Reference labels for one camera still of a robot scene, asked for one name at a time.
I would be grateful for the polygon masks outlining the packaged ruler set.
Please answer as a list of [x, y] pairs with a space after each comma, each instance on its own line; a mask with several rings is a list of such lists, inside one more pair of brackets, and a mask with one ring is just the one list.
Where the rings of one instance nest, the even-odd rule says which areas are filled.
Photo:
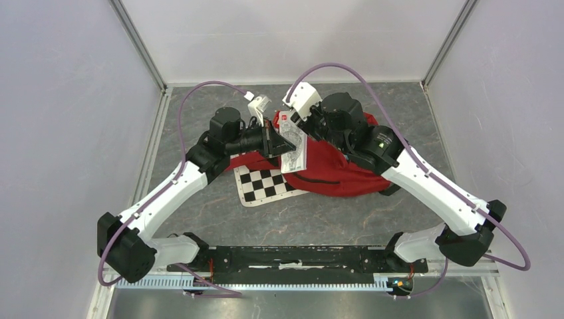
[[291, 111], [280, 111], [279, 133], [295, 149], [281, 155], [281, 173], [294, 173], [307, 168], [307, 135], [292, 120]]

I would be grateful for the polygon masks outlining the red student backpack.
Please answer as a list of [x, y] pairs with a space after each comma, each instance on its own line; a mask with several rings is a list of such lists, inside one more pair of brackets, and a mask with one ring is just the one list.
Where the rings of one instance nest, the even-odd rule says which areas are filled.
[[390, 196], [400, 189], [385, 178], [348, 161], [336, 148], [321, 141], [307, 140], [307, 168], [285, 173], [295, 189], [331, 197], [354, 197], [379, 192]]

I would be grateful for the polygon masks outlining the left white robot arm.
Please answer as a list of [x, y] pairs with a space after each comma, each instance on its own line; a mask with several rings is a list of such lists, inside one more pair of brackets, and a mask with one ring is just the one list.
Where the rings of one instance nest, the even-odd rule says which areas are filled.
[[154, 238], [161, 224], [191, 196], [213, 182], [230, 165], [232, 156], [257, 152], [269, 159], [296, 149], [280, 135], [271, 120], [252, 119], [246, 126], [238, 110], [220, 108], [209, 128], [172, 173], [147, 196], [118, 215], [105, 213], [97, 223], [98, 279], [104, 286], [105, 265], [133, 283], [153, 268], [182, 263], [202, 270], [209, 253], [194, 236]]

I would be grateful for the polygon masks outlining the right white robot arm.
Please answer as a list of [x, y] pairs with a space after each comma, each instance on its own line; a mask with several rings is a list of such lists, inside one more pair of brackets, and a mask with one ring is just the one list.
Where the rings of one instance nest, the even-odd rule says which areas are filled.
[[316, 91], [293, 93], [288, 102], [291, 119], [316, 141], [325, 141], [362, 169], [390, 181], [415, 196], [443, 221], [415, 233], [397, 233], [384, 253], [385, 265], [401, 271], [418, 259], [446, 257], [462, 266], [474, 266], [489, 249], [495, 225], [478, 213], [484, 209], [501, 221], [507, 207], [499, 200], [486, 202], [462, 193], [440, 172], [423, 171], [424, 160], [406, 147], [388, 126], [370, 124], [361, 103], [346, 92], [321, 98]]

